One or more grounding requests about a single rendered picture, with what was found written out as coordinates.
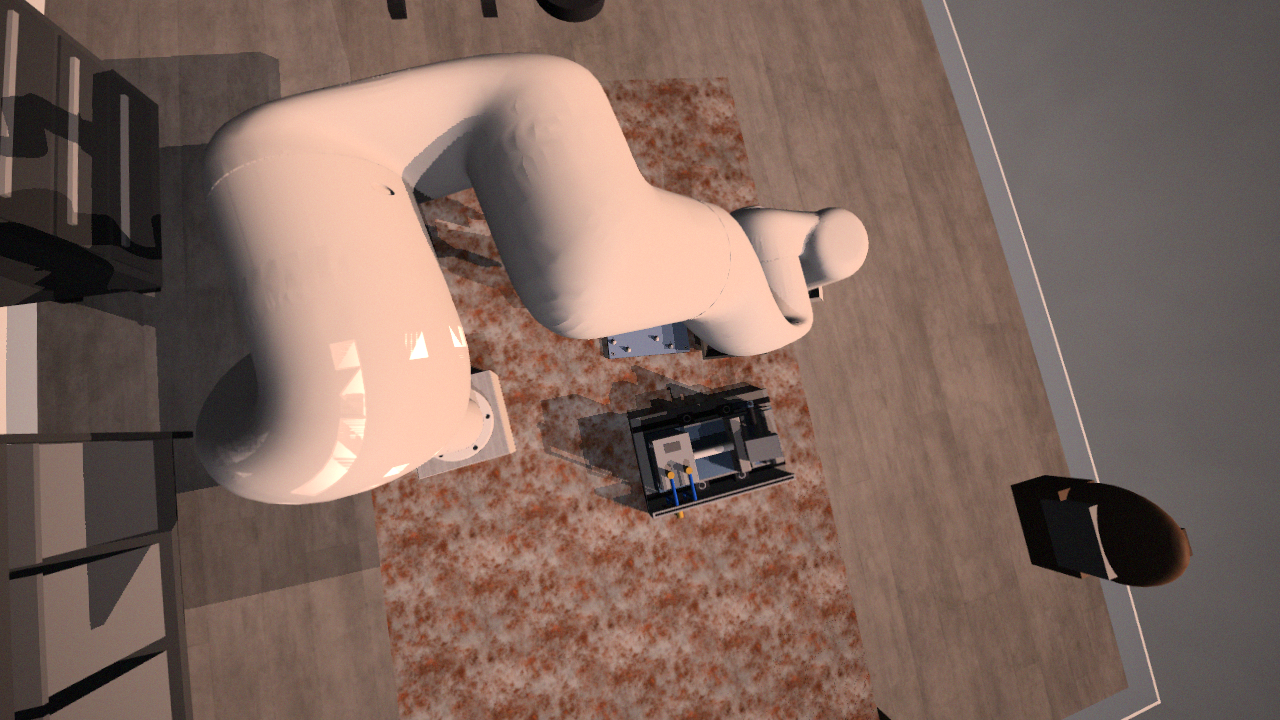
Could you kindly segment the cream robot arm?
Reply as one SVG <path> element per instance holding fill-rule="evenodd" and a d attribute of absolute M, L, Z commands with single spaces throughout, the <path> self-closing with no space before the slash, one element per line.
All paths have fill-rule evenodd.
<path fill-rule="evenodd" d="M 518 299 L 573 340 L 682 322 L 721 354 L 767 354 L 868 251 L 842 208 L 728 213 L 649 184 L 596 78 L 541 53 L 262 102 L 212 135 L 201 176 L 250 354 L 195 445 L 264 503 L 358 495 L 490 438 L 421 202 L 474 186 Z"/>

